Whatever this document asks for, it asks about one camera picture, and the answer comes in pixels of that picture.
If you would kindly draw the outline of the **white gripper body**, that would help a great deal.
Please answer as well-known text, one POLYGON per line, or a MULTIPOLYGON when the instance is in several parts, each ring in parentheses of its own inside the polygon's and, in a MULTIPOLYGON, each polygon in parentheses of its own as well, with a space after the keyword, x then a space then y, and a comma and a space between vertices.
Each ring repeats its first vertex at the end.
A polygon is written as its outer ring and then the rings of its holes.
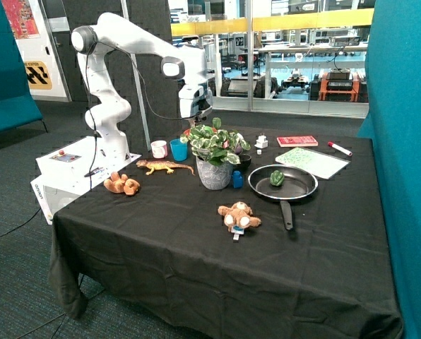
POLYGON ((185 84, 178 93, 179 111, 183 119, 206 117, 213 108, 213 94, 206 84, 185 84))

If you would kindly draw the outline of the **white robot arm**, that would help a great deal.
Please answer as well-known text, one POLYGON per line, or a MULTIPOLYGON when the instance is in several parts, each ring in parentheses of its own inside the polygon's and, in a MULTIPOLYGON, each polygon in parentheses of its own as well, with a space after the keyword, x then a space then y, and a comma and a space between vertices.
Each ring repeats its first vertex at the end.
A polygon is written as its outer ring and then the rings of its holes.
POLYGON ((163 75, 184 81, 179 91, 179 110, 183 119, 195 122, 212 110, 213 93, 208 85, 206 53, 200 47, 190 44, 175 47, 113 13, 103 13, 95 25, 74 29, 71 42, 86 88, 100 101, 86 112, 85 120, 101 136, 108 160, 120 162, 129 157, 126 134, 117 124, 130 115, 131 105, 115 90, 105 64, 105 55, 115 49, 161 57, 163 75))

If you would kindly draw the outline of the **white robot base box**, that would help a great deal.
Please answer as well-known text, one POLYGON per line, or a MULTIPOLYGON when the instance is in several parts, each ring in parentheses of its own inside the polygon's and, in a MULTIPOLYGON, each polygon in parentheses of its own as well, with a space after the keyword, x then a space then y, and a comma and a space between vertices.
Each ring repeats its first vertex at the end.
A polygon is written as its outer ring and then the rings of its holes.
POLYGON ((31 181, 31 187, 47 223, 51 225, 56 212, 103 183, 112 172, 139 158, 135 153, 112 158, 104 141, 93 136, 37 158, 40 176, 31 181))

